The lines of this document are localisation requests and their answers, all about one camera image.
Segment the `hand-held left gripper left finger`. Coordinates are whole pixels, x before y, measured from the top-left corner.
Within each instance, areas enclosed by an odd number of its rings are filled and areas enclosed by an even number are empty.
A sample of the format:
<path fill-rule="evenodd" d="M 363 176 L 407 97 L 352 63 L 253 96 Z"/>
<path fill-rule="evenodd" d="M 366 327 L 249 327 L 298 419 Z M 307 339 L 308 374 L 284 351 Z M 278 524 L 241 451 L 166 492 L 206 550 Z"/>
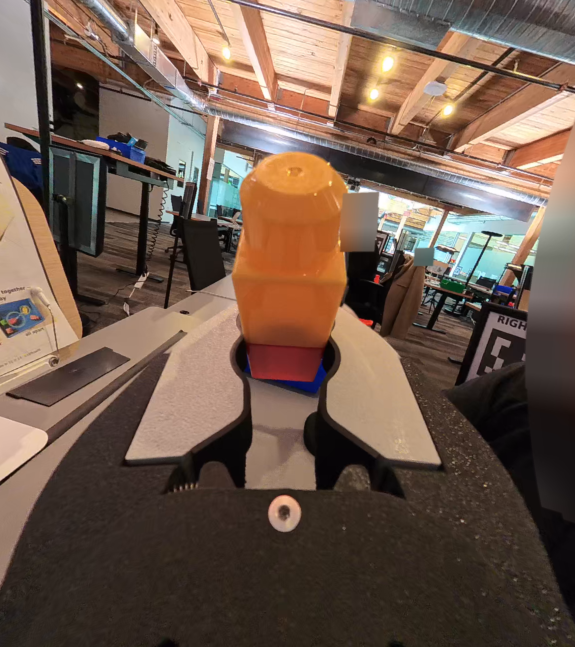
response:
<path fill-rule="evenodd" d="M 235 455 L 251 446 L 251 392 L 237 365 L 242 341 L 231 305 L 173 346 L 124 460 L 174 463 L 234 439 Z"/>

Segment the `blue plastic bin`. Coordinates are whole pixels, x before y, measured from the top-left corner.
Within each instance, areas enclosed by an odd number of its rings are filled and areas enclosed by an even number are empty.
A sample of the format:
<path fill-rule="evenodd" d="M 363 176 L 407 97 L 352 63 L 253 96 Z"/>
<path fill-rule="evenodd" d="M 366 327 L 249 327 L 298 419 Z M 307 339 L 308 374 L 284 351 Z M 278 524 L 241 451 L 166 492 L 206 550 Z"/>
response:
<path fill-rule="evenodd" d="M 247 358 L 247 353 L 244 352 L 243 355 L 240 358 L 236 359 L 236 365 L 243 370 L 243 373 L 246 374 L 247 376 L 251 377 L 250 369 L 249 369 L 249 362 Z M 321 362 L 321 366 L 319 368 L 319 372 L 316 375 L 315 381 L 306 383 L 306 382 L 282 382 L 282 381 L 275 381 L 275 380 L 261 380 L 264 382 L 269 382 L 271 384 L 276 384 L 279 386 L 286 386 L 286 387 L 291 387 L 303 392 L 307 393 L 316 393 L 318 392 L 321 384 L 324 381 L 324 378 L 327 375 L 327 371 L 324 368 L 323 360 Z"/>

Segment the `red toy block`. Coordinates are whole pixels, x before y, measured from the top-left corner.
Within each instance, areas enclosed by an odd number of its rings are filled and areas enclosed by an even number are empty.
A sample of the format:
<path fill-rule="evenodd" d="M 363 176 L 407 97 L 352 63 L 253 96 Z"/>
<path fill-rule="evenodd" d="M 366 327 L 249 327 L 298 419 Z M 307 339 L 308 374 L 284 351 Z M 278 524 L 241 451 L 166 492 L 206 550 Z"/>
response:
<path fill-rule="evenodd" d="M 324 347 L 247 344 L 251 377 L 282 382 L 315 381 Z"/>

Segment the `yellow toy block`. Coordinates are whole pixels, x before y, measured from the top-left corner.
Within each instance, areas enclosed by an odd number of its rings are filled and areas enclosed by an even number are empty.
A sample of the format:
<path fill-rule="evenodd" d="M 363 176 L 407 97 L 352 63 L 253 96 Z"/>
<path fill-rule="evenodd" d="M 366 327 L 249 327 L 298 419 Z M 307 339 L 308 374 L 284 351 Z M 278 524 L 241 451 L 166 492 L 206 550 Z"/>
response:
<path fill-rule="evenodd" d="M 322 349 L 346 288 L 339 229 L 347 189 L 312 154 L 266 157 L 240 186 L 233 286 L 245 340 Z"/>

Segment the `black office chair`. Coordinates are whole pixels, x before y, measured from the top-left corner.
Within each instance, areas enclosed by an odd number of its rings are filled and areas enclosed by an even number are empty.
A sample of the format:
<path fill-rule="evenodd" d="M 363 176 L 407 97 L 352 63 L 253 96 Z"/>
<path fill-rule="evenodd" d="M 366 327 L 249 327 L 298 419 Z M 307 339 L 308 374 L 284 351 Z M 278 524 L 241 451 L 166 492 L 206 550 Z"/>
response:
<path fill-rule="evenodd" d="M 374 281 L 379 276 L 380 255 L 375 248 L 372 252 L 350 252 L 347 256 L 348 285 L 344 304 L 374 329 L 381 323 L 387 299 L 387 286 Z"/>

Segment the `black flat plate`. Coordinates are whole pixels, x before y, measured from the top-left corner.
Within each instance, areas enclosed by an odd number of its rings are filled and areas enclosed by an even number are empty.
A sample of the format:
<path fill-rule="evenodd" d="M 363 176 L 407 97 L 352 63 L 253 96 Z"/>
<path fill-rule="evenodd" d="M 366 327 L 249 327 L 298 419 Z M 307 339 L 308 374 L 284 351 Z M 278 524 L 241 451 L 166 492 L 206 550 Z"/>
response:
<path fill-rule="evenodd" d="M 103 347 L 9 391 L 7 396 L 50 407 L 129 361 Z"/>

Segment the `wooden office desk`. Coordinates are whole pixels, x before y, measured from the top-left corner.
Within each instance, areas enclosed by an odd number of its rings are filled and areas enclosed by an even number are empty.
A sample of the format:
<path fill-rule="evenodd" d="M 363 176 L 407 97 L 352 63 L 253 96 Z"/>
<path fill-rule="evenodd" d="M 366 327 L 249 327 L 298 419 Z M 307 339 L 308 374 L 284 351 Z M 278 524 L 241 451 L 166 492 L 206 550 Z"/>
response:
<path fill-rule="evenodd" d="M 448 298 L 451 298 L 454 300 L 455 303 L 461 303 L 461 302 L 471 302 L 473 300 L 473 295 L 471 294 L 464 294 L 464 293 L 458 293 L 454 292 L 452 290 L 448 290 L 446 288 L 442 288 L 440 285 L 435 285 L 433 283 L 425 282 L 424 283 L 425 291 L 424 294 L 426 295 L 429 291 L 433 292 L 435 295 L 439 295 L 439 298 L 437 300 L 436 305 L 434 306 L 433 310 L 430 313 L 429 319 L 425 325 L 423 324 L 418 324 L 416 323 L 415 325 L 419 328 L 426 329 L 432 333 L 436 333 L 438 335 L 446 335 L 447 331 L 441 328 L 438 328 L 436 326 L 437 320 L 440 316 L 441 311 L 443 310 L 445 306 L 445 302 L 447 301 Z"/>

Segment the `white power strip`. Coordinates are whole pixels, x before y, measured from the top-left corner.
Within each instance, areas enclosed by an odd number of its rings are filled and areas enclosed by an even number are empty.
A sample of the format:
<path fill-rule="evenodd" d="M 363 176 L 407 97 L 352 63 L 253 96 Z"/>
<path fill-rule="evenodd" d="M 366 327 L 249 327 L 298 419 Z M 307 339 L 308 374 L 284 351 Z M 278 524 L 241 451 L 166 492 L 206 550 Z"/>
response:
<path fill-rule="evenodd" d="M 137 290 L 141 289 L 144 286 L 147 279 L 148 279 L 148 272 L 144 272 L 143 274 L 141 274 L 138 277 L 137 281 L 132 285 L 132 289 L 130 293 L 125 297 L 122 304 L 122 310 L 126 316 L 131 315 L 131 305 L 130 305 L 131 298 L 134 296 Z"/>

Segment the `framed marker floor sign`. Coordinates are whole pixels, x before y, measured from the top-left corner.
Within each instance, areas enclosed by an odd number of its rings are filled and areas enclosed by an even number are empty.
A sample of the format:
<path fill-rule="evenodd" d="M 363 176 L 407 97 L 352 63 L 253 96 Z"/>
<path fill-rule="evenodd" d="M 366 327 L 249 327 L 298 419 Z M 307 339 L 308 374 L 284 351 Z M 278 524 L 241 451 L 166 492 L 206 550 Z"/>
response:
<path fill-rule="evenodd" d="M 527 312 L 486 302 L 482 305 L 455 385 L 526 360 Z"/>

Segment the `black flat panel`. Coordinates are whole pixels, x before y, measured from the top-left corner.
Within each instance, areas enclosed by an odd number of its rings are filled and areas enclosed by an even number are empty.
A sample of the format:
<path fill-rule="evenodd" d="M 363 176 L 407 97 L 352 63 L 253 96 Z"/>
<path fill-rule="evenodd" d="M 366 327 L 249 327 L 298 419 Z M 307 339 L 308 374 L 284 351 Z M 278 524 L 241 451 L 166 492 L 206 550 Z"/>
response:
<path fill-rule="evenodd" d="M 226 277 L 215 221 L 183 221 L 183 259 L 190 289 L 198 292 Z"/>

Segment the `thin black pole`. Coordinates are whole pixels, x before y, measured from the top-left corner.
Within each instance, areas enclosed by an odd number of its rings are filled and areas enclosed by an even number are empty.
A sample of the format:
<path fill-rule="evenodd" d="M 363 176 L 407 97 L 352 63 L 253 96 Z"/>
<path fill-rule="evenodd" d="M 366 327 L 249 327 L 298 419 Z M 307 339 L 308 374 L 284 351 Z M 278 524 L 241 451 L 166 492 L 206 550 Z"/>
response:
<path fill-rule="evenodd" d="M 183 231 L 183 223 L 185 221 L 185 207 L 188 206 L 188 214 L 191 215 L 191 199 L 193 196 L 194 183 L 187 182 L 185 185 L 185 190 L 182 198 L 178 196 L 171 196 L 172 210 L 170 214 L 173 216 L 172 224 L 170 227 L 169 235 L 173 236 L 173 244 L 170 247 L 170 265 L 169 265 L 169 274 L 166 282 L 166 290 L 164 296 L 164 309 L 169 307 L 170 301 L 170 291 L 172 286 L 172 279 L 174 276 L 174 269 L 178 257 L 179 251 L 179 239 Z"/>

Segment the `black floor lamp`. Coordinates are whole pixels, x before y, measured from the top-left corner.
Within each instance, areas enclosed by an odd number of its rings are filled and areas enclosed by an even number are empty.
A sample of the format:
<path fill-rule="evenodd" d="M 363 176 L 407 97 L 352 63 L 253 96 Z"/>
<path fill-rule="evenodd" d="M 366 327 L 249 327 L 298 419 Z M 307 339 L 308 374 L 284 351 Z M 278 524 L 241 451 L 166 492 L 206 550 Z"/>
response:
<path fill-rule="evenodd" d="M 486 230 L 483 230 L 481 233 L 483 235 L 487 236 L 486 242 L 485 242 L 484 246 L 482 247 L 482 249 L 481 249 L 481 251 L 480 251 L 480 253 L 479 253 L 478 257 L 477 257 L 477 260 L 476 260 L 473 268 L 470 270 L 470 273 L 468 274 L 467 279 L 465 280 L 466 288 L 469 286 L 470 281 L 471 281 L 475 271 L 477 270 L 477 267 L 478 267 L 481 259 L 483 258 L 483 256 L 484 256 L 484 254 L 485 254 L 485 252 L 487 250 L 487 247 L 488 247 L 489 243 L 491 242 L 491 240 L 493 238 L 502 238 L 502 236 L 503 236 L 503 234 L 500 234 L 498 232 L 486 231 Z"/>

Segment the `dark framed floor sign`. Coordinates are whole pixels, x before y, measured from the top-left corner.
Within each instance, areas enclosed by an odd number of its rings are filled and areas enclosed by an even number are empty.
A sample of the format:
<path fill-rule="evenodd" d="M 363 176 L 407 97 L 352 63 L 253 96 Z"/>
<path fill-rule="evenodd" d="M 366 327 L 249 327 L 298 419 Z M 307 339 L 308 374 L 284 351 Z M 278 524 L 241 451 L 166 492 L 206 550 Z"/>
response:
<path fill-rule="evenodd" d="M 79 292 L 78 253 L 96 256 L 102 251 L 107 167 L 98 155 L 53 143 L 50 48 L 43 1 L 30 1 L 29 8 L 44 211 L 74 299 L 100 307 L 105 300 Z"/>

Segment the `wooden standing desk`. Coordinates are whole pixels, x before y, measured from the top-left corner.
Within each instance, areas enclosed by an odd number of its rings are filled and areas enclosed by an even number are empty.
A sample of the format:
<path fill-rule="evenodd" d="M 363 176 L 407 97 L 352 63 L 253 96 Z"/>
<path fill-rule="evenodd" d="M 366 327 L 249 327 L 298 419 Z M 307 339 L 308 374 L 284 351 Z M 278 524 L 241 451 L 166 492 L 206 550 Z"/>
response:
<path fill-rule="evenodd" d="M 176 175 L 163 172 L 149 165 L 125 158 L 110 149 L 102 149 L 98 142 L 91 141 L 83 144 L 60 135 L 50 134 L 52 144 L 75 153 L 85 153 L 99 156 L 106 163 L 107 173 L 141 183 L 141 204 L 139 208 L 138 246 L 135 269 L 117 267 L 118 272 L 132 277 L 145 275 L 147 269 L 148 223 L 150 212 L 150 192 L 153 186 L 170 190 L 172 184 L 179 179 Z"/>

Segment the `blue striped jacket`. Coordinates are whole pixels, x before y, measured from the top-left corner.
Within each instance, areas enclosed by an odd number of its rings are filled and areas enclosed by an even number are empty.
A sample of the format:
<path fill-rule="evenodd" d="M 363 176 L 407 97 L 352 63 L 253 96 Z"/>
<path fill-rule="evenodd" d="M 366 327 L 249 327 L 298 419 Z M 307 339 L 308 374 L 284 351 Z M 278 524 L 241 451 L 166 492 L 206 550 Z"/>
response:
<path fill-rule="evenodd" d="M 43 207 L 41 154 L 29 142 L 9 137 L 6 143 L 0 142 L 0 156 L 9 175 L 23 184 Z"/>

